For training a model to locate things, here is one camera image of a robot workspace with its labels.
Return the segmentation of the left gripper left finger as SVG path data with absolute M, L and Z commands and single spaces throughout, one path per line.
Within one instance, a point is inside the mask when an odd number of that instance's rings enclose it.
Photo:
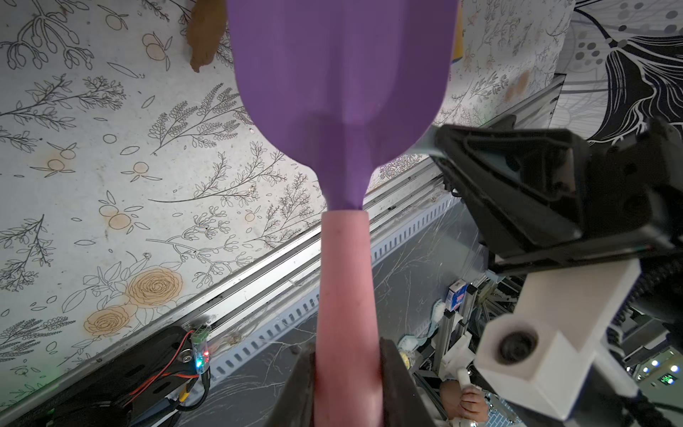
M 266 426 L 314 426 L 316 351 L 314 344 L 302 347 L 295 366 Z

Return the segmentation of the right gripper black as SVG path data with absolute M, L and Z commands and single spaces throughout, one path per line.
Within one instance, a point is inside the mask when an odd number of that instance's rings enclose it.
M 612 147 L 592 146 L 591 159 L 563 129 L 442 126 L 435 145 L 493 272 L 682 253 L 682 137 L 663 119 Z

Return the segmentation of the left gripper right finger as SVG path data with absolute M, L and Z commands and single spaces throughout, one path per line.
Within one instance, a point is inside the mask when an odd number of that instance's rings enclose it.
M 380 339 L 382 368 L 382 422 L 388 427 L 435 425 L 430 417 L 412 375 L 406 368 L 396 344 Z

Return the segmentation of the purple trowel pink handle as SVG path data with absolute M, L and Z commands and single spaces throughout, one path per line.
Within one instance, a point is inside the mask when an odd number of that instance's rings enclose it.
M 448 85 L 455 1 L 230 1 L 236 79 L 269 143 L 309 167 L 321 220 L 314 426 L 382 425 L 369 215 L 375 170 L 408 151 Z

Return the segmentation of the green cleaning brush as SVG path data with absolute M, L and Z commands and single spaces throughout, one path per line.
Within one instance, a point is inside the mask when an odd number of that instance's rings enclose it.
M 407 151 L 407 154 L 422 154 L 434 158 L 445 158 L 446 154 L 436 146 L 438 126 L 430 126 L 425 134 Z

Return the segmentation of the yellow trowel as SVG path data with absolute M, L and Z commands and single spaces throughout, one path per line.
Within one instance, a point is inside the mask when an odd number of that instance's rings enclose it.
M 459 62 L 464 56 L 464 25 L 462 24 L 462 0 L 456 0 L 456 25 L 455 25 L 455 38 L 453 45 L 453 53 L 451 63 L 455 64 Z

